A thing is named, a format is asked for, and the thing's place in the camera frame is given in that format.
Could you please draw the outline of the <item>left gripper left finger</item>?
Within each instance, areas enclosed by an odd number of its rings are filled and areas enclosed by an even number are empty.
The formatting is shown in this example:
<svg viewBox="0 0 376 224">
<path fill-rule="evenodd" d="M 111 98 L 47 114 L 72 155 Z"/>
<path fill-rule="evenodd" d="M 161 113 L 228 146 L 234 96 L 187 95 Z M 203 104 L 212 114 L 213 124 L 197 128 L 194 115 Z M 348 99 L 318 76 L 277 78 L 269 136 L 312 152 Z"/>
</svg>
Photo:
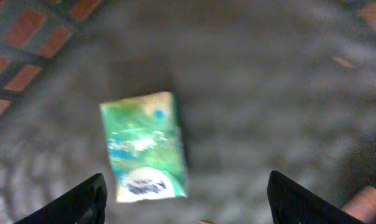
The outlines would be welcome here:
<svg viewBox="0 0 376 224">
<path fill-rule="evenodd" d="M 15 224 L 104 224 L 107 196 L 97 173 Z"/>
</svg>

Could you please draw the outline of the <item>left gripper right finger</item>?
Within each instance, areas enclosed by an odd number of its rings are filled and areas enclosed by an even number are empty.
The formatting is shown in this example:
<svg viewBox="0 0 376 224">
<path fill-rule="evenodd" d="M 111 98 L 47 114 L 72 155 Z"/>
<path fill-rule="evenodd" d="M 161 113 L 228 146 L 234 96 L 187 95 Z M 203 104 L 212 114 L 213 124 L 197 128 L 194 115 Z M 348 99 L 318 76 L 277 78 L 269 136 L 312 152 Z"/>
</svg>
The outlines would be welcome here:
<svg viewBox="0 0 376 224">
<path fill-rule="evenodd" d="M 273 170 L 267 185 L 274 224 L 364 224 Z"/>
</svg>

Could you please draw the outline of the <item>green tissue packet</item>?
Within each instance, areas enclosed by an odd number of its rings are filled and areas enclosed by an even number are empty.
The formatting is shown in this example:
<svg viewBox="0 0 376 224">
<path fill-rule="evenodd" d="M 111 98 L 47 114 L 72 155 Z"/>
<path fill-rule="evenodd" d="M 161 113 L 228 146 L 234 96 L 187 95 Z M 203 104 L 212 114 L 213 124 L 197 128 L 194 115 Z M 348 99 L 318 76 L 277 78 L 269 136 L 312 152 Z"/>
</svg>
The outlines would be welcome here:
<svg viewBox="0 0 376 224">
<path fill-rule="evenodd" d="M 187 197 L 176 97 L 169 91 L 100 104 L 116 202 Z"/>
</svg>

